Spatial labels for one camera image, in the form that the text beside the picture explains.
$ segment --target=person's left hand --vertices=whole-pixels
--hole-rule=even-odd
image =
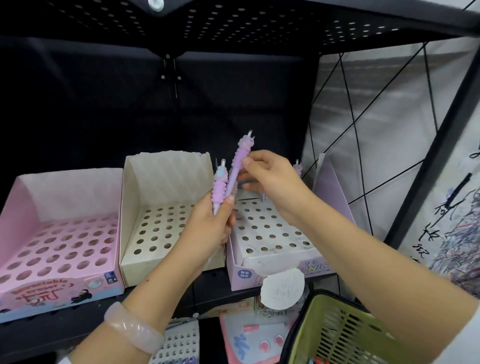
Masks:
[[[175,251],[182,256],[185,263],[194,268],[196,277],[202,272],[205,263],[217,247],[227,242],[232,232],[231,226],[235,225],[235,214],[232,213],[234,204],[235,198],[232,195],[228,196],[214,216],[212,191],[207,192],[195,204],[171,253]]]

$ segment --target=translucent white bangle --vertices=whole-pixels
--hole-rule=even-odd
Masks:
[[[155,354],[163,344],[163,335],[142,322],[120,302],[115,302],[105,312],[104,320],[115,331],[127,338],[136,348],[148,354]]]

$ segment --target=forearm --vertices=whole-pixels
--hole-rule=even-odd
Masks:
[[[298,227],[412,357],[435,359],[470,320],[478,300],[312,197],[301,202]]]
[[[165,333],[175,307],[195,272],[182,262],[181,252],[170,254],[123,301],[123,306],[145,324]],[[134,347],[105,322],[70,355],[72,364],[147,363],[150,355]]]

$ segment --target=green shopping basket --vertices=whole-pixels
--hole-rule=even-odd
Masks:
[[[315,290],[290,330],[280,364],[404,364],[414,360],[385,326],[359,304]]]

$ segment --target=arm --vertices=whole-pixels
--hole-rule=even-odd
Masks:
[[[145,324],[165,333],[175,307],[199,276],[207,259],[231,233],[232,196],[212,213],[211,192],[193,209],[183,234],[162,262],[123,301],[123,306]],[[131,345],[105,322],[98,326],[70,355],[72,364],[147,363],[150,355]]]
[[[316,197],[287,159],[256,151],[242,162],[239,181],[259,181],[244,188],[268,194],[412,357],[431,362],[471,319],[477,299],[352,224]]]

